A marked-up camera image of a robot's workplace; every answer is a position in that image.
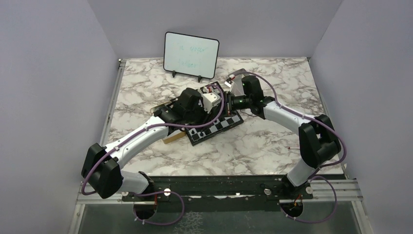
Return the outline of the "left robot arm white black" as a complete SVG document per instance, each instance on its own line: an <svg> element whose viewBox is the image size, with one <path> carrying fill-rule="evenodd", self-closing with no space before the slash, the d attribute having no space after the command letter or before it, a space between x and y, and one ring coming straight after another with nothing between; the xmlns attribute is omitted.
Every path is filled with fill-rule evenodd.
<svg viewBox="0 0 413 234"><path fill-rule="evenodd" d="M156 110L128 135L105 146L92 145L82 169L81 193L98 194L102 199L117 192L135 193L141 200L151 198L153 187L149 178L142 172L130 173L122 169L145 148L174 131L184 127L205 127L207 102L198 90L186 88L174 103Z"/></svg>

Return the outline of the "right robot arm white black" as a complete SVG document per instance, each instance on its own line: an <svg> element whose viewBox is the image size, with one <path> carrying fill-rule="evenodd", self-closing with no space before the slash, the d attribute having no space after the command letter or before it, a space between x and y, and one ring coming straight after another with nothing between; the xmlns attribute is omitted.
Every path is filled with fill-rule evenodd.
<svg viewBox="0 0 413 234"><path fill-rule="evenodd" d="M226 103L230 110L249 109L254 115L273 121L299 137L301 159L282 178L281 192L294 198L323 163L341 152L341 143L327 115L309 116L282 105L276 96L265 96L257 76L249 72L229 75Z"/></svg>

